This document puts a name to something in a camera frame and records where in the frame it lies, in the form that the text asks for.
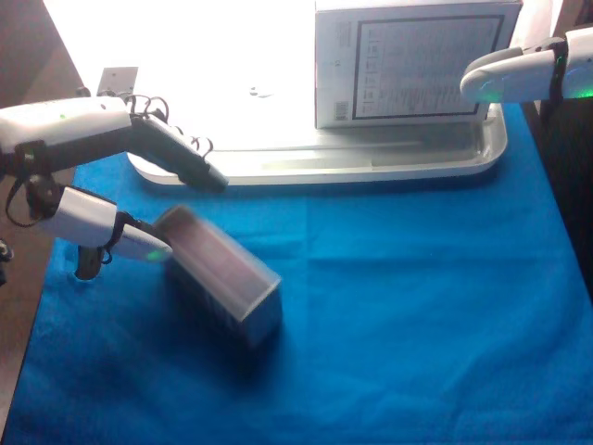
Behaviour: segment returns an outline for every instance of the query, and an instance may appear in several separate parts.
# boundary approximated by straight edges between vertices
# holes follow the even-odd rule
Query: black rectangular border
[[[490,48],[490,52],[494,52],[497,48],[498,38],[500,37],[500,30],[504,23],[505,16],[500,15],[485,15],[485,16],[439,16],[439,17],[424,17],[417,19],[382,19],[382,20],[362,20],[359,22],[359,29],[357,33],[356,42],[356,63],[354,65],[354,97],[352,99],[352,120],[353,121],[365,121],[371,119],[395,119],[395,118],[433,118],[438,116],[473,116],[477,114],[480,108],[479,104],[475,104],[473,111],[466,113],[431,113],[431,114],[397,114],[392,116],[381,116],[381,117],[357,117],[356,116],[356,105],[357,96],[359,92],[359,64],[360,64],[360,37],[362,36],[362,25],[369,25],[374,23],[401,23],[409,21],[439,21],[439,20],[460,20],[460,19],[498,19],[497,33],[494,36],[494,43]]]

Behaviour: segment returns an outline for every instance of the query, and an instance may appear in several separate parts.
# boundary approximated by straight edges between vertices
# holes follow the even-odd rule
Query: box label
[[[353,119],[477,113],[476,104],[461,98],[461,77],[471,62],[496,49],[503,20],[470,16],[360,22]]]

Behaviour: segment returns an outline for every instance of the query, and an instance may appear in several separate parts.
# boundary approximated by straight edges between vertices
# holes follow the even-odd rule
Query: box top
[[[517,4],[522,0],[317,0],[317,12],[336,11],[341,9],[369,9],[375,7],[399,6],[436,6],[436,5],[468,5],[473,3]]]

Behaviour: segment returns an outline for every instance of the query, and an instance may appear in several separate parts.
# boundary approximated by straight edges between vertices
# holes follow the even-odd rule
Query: blurred box
[[[467,66],[509,46],[521,0],[318,0],[316,126],[482,121]]]
[[[171,278],[227,334],[256,347],[280,325],[280,276],[260,260],[183,206],[165,212],[155,227],[173,248]]]

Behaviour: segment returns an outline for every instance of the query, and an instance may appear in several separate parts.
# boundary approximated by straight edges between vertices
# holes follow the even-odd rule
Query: blue cloth
[[[532,137],[506,108],[490,172],[438,181],[148,185],[123,157],[76,185],[154,221],[184,203],[283,277],[250,355],[159,265],[92,283],[56,243],[6,443],[370,444],[593,439],[593,317]]]

